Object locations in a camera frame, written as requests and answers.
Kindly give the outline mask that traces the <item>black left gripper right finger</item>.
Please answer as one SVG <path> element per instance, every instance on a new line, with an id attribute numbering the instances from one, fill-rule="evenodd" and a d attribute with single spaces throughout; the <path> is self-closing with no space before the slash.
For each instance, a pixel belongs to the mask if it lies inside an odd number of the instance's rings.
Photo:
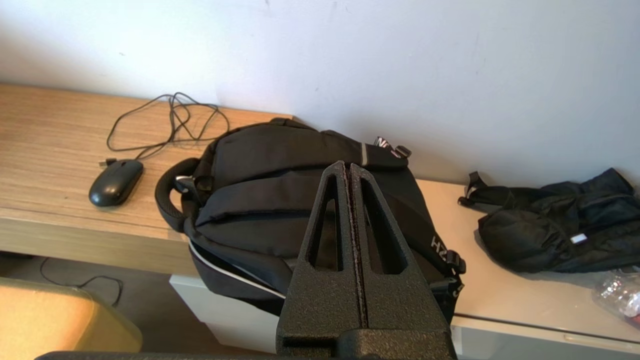
<path id="1" fill-rule="evenodd" d="M 371 330 L 450 332 L 375 178 L 356 164 L 349 167 L 349 199 L 361 324 Z"/>

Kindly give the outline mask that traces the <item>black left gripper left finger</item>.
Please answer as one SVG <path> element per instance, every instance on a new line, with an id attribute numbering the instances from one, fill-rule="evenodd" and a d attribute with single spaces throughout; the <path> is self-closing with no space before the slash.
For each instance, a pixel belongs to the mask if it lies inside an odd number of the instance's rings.
<path id="1" fill-rule="evenodd" d="M 334 203 L 336 271 L 317 269 L 323 224 Z M 295 271 L 276 330 L 280 356 L 320 358 L 340 354 L 343 333 L 364 324 L 361 247 L 345 162 L 322 173 Z"/>

